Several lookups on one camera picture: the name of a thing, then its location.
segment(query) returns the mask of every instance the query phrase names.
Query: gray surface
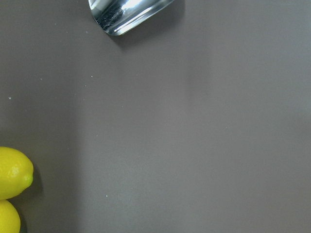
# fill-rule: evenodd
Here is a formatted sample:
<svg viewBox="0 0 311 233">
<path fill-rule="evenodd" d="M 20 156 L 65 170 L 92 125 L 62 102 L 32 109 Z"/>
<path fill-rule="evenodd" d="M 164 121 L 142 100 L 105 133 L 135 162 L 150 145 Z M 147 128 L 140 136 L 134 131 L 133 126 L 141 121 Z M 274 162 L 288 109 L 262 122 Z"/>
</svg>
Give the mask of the gray surface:
<svg viewBox="0 0 311 233">
<path fill-rule="evenodd" d="M 310 232 L 309 1 L 175 1 L 115 38 L 86 0 L 2 0 L 0 29 L 24 232 Z"/>
</svg>

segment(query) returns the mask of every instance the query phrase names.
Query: clear glass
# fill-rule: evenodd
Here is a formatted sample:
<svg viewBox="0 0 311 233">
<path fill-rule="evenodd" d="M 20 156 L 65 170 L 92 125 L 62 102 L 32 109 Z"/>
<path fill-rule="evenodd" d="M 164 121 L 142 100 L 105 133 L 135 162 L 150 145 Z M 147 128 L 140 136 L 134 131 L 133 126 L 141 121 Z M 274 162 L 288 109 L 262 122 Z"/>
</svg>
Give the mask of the clear glass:
<svg viewBox="0 0 311 233">
<path fill-rule="evenodd" d="M 88 0 L 96 22 L 109 35 L 122 35 L 174 0 Z"/>
</svg>

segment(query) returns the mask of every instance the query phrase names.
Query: yellow lemon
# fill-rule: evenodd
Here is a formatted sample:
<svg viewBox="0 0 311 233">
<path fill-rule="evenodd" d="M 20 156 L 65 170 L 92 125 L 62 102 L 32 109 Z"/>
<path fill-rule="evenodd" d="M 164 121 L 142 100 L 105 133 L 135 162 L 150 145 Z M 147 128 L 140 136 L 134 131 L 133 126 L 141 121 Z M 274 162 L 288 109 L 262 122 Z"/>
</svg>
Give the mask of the yellow lemon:
<svg viewBox="0 0 311 233">
<path fill-rule="evenodd" d="M 0 147 L 0 200 L 17 196 L 33 182 L 34 166 L 22 152 Z"/>
<path fill-rule="evenodd" d="M 0 232 L 19 233 L 20 219 L 14 206 L 7 200 L 0 200 Z"/>
</svg>

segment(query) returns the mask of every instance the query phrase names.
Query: lemon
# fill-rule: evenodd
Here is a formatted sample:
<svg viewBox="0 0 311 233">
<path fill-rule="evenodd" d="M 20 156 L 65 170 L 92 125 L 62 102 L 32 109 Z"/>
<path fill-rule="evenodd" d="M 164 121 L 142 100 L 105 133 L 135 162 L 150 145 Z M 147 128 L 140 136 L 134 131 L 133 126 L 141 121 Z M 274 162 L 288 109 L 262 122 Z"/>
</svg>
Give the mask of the lemon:
<svg viewBox="0 0 311 233">
<path fill-rule="evenodd" d="M 7 200 L 0 200 L 0 232 L 19 233 L 20 218 L 14 206 Z"/>
<path fill-rule="evenodd" d="M 33 182 L 33 172 L 34 166 L 26 155 L 0 147 L 0 200 L 17 196 L 28 188 Z"/>
</svg>

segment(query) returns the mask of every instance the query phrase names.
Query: glass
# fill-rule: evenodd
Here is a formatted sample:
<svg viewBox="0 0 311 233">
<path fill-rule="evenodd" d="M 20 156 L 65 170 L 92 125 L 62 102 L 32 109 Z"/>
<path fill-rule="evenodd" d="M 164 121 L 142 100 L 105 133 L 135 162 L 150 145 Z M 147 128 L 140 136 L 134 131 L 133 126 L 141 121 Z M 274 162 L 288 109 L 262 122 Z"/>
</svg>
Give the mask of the glass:
<svg viewBox="0 0 311 233">
<path fill-rule="evenodd" d="M 122 35 L 174 0 L 88 0 L 96 22 L 109 35 Z"/>
</svg>

